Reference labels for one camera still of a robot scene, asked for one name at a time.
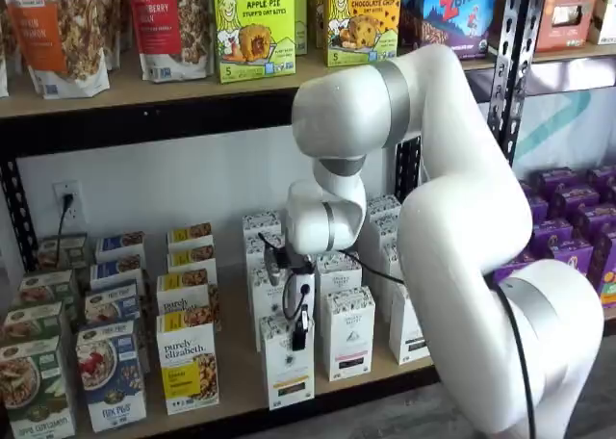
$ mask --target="purple box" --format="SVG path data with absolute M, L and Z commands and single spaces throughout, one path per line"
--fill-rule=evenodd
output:
M 598 192 L 611 186 L 616 182 L 616 165 L 605 165 L 602 167 L 588 169 L 586 172 L 588 184 L 593 186 Z
M 548 254 L 550 246 L 559 242 L 571 240 L 574 227 L 562 218 L 544 220 L 532 226 L 530 237 L 530 251 L 537 258 L 543 258 Z
M 537 171 L 530 176 L 530 185 L 547 201 L 552 200 L 556 189 L 579 183 L 579 175 L 568 167 Z
M 592 254 L 593 247 L 588 242 L 584 239 L 573 239 L 550 246 L 546 257 L 567 263 L 572 268 L 586 274 Z
M 548 217 L 566 218 L 575 221 L 573 217 L 578 208 L 599 204 L 599 193 L 588 184 L 576 184 L 571 187 L 556 189 L 550 200 Z
M 532 214 L 532 223 L 536 224 L 548 217 L 548 202 L 539 195 L 527 195 L 528 206 Z
M 574 221 L 574 226 L 576 227 L 574 235 L 575 237 L 583 237 L 592 244 L 597 234 L 615 221 L 616 206 L 612 203 L 578 208 Z
M 600 295 L 603 307 L 616 306 L 616 227 L 597 235 L 588 280 Z
M 504 263 L 502 266 L 494 270 L 494 283 L 499 283 L 513 272 L 519 271 L 535 261 L 536 259 L 530 251 L 526 249 L 522 250 L 522 252 L 511 261 Z

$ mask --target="electrical outlet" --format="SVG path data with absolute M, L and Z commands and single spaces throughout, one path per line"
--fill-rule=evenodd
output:
M 79 181 L 56 182 L 53 184 L 53 189 L 60 216 L 64 208 L 64 195 L 73 195 L 73 202 L 64 216 L 64 226 L 78 227 L 81 230 L 86 230 L 86 210 L 84 208 L 84 199 L 82 198 L 81 184 Z

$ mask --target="green box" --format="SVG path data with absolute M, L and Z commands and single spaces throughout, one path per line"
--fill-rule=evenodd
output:
M 214 0 L 221 83 L 295 73 L 295 0 Z
M 308 52 L 308 0 L 295 0 L 295 54 Z

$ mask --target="floor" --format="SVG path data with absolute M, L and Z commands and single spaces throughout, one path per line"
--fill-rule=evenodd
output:
M 567 438 L 616 439 L 616 337 L 603 340 L 572 417 Z M 252 434 L 244 439 L 480 439 L 448 399 L 442 385 L 429 386 Z

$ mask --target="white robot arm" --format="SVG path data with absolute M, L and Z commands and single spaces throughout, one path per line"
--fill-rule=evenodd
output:
M 462 412 L 494 437 L 527 437 L 509 319 L 483 274 L 526 245 L 524 194 L 448 48 L 424 47 L 305 83 L 293 109 L 319 191 L 291 187 L 288 242 L 300 254 L 351 246 L 365 216 L 365 155 L 421 131 L 429 182 L 404 201 L 398 252 L 436 369 Z M 520 329 L 537 437 L 562 438 L 595 360 L 603 311 L 586 278 L 539 261 L 502 281 Z

